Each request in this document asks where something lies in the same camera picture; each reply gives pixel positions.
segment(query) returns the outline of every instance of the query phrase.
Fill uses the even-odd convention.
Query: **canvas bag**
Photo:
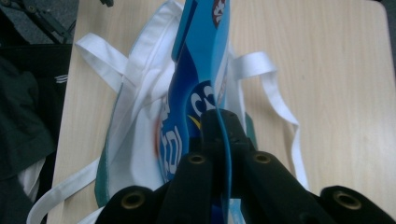
[[[154,120],[159,117],[163,97],[175,69],[170,52],[181,12],[182,6],[174,1],[162,5],[145,26],[128,58],[97,35],[88,34],[77,42],[87,63],[119,94],[107,132],[106,145],[100,161],[94,161],[43,196],[32,209],[28,223],[39,223],[51,208],[95,178],[95,195],[99,206],[105,205],[112,195],[124,187],[138,185],[156,189],[163,184],[155,151],[144,149],[155,148]],[[239,58],[231,54],[227,69],[225,108],[238,115],[245,129],[241,80],[254,76],[261,77],[274,110],[296,127],[291,155],[297,178],[307,188],[299,149],[299,124],[280,96],[276,68],[264,52],[256,52]],[[83,222],[95,221],[99,213],[100,210],[96,211]]]

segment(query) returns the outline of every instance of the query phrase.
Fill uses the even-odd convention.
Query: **red logo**
[[[212,19],[213,19],[213,23],[215,23],[216,28],[219,26],[222,14],[224,12],[225,1],[226,0],[214,0],[213,1]]]

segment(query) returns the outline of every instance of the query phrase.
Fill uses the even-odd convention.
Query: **wooden table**
[[[80,1],[75,40],[98,34],[127,55],[161,1]],[[233,1],[238,54],[265,50],[302,127],[311,190],[353,188],[396,218],[396,91],[385,10],[363,0]],[[290,166],[293,130],[253,78],[243,85],[259,149]],[[99,157],[116,93],[73,48],[54,185]],[[97,208],[93,185],[61,203],[49,223],[76,223]]]

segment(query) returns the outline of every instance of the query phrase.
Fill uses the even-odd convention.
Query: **light wood tabletop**
[[[79,1],[75,41],[87,33],[127,55],[162,1]],[[278,68],[284,100],[301,124],[310,189],[359,191],[396,218],[396,90],[387,18],[363,0],[232,1],[237,54],[264,50]],[[291,171],[293,129],[273,111],[260,82],[243,83],[259,150]],[[116,93],[73,47],[53,185],[100,156]],[[97,208],[93,184],[49,213],[77,223]]]

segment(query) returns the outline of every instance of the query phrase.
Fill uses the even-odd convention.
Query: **blue snack bag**
[[[165,181],[171,180],[189,141],[200,137],[200,117],[209,109],[222,108],[228,61],[230,6],[226,0],[187,0],[172,52],[176,63],[161,113],[160,165]],[[221,124],[223,136],[226,132]],[[231,158],[226,146],[226,179],[222,196],[227,219],[231,191]]]

